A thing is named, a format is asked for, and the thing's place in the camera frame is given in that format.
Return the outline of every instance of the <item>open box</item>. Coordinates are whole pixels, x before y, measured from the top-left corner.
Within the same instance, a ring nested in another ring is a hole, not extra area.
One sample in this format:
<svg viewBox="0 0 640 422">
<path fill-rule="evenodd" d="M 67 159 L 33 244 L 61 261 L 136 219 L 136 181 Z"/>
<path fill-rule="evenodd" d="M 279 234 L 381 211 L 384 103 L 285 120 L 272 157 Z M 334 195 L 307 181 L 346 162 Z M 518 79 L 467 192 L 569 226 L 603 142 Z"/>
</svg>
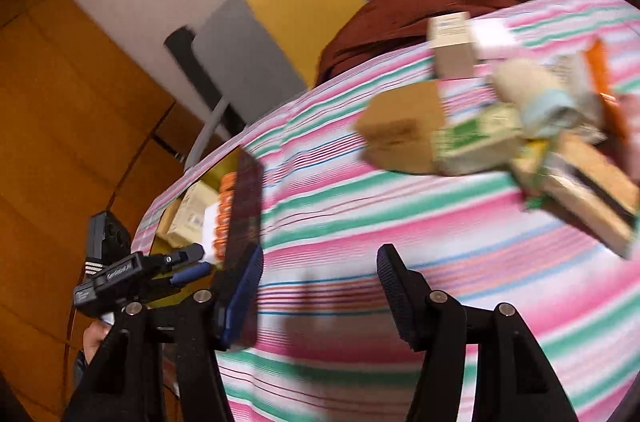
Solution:
<svg viewBox="0 0 640 422">
<path fill-rule="evenodd" d="M 214 164 L 197 181 L 203 182 L 218 191 L 222 178 L 236 172 L 236 184 L 231 206 L 231 218 L 226 241 L 225 260 L 223 265 L 233 266 L 249 243 L 260 245 L 260 215 L 262 212 L 262 165 L 241 147 L 235 148 Z M 175 249 L 162 238 L 155 236 L 151 246 L 151 254 L 167 254 Z M 183 287 L 182 291 L 172 296 L 154 301 L 152 307 L 168 306 L 180 303 L 182 299 L 201 288 L 208 288 L 212 277 L 200 278 Z"/>
</svg>

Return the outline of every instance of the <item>brown cloth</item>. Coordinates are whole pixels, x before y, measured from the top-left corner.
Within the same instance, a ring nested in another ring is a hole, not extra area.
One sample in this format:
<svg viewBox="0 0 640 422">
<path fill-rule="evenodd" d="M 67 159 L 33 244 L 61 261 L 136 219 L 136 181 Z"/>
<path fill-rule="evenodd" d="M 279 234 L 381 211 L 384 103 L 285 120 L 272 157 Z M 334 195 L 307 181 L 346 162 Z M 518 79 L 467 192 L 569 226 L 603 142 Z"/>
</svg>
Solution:
<svg viewBox="0 0 640 422">
<path fill-rule="evenodd" d="M 371 0 L 324 48 L 316 86 L 369 59 L 426 41 L 429 18 L 450 12 L 471 17 L 514 6 L 516 0 Z"/>
</svg>

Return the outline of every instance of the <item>human hand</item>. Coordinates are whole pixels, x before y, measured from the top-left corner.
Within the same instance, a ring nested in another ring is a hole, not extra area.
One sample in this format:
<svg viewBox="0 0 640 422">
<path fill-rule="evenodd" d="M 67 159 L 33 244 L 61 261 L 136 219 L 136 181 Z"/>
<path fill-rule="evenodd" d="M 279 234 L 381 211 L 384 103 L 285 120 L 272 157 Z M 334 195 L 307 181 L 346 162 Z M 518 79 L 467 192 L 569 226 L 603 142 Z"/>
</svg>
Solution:
<svg viewBox="0 0 640 422">
<path fill-rule="evenodd" d="M 82 346 L 84 350 L 84 360 L 89 364 L 94 358 L 95 352 L 98 351 L 104 338 L 111 330 L 111 326 L 103 321 L 94 321 L 82 335 Z"/>
</svg>

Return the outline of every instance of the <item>gray panel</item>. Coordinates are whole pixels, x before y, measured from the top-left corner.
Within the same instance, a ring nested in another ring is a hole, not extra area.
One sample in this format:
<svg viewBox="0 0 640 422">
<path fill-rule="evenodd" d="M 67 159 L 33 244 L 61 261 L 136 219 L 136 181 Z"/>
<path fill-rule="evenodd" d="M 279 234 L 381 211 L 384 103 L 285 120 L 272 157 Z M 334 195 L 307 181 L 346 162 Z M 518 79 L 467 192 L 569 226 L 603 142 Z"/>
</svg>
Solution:
<svg viewBox="0 0 640 422">
<path fill-rule="evenodd" d="M 245 0 L 226 0 L 197 33 L 192 47 L 223 97 L 248 125 L 306 91 Z"/>
</svg>

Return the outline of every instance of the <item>screw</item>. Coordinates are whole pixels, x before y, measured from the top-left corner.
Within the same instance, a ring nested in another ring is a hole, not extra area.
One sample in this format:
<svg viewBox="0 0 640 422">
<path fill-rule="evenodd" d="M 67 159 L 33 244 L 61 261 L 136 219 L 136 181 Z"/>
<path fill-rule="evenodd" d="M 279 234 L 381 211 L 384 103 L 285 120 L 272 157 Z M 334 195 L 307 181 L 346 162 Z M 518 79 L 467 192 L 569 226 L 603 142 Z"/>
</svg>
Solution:
<svg viewBox="0 0 640 422">
<path fill-rule="evenodd" d="M 429 299 L 434 303 L 446 303 L 449 296 L 447 296 L 447 293 L 442 290 L 432 290 L 429 294 Z"/>
<path fill-rule="evenodd" d="M 500 306 L 498 306 L 498 310 L 500 311 L 500 314 L 507 317 L 513 316 L 514 313 L 516 313 L 516 309 L 513 307 L 513 305 L 510 305 L 508 303 L 500 303 Z"/>
<path fill-rule="evenodd" d="M 124 309 L 124 311 L 129 314 L 130 316 L 135 316 L 137 314 L 140 314 L 140 312 L 142 312 L 142 305 L 140 303 L 138 303 L 137 301 L 133 301 L 133 303 L 129 303 L 126 307 L 126 309 Z"/>
<path fill-rule="evenodd" d="M 211 299 L 211 291 L 203 288 L 202 290 L 198 290 L 196 293 L 194 293 L 193 298 L 198 303 L 206 303 Z"/>
</svg>

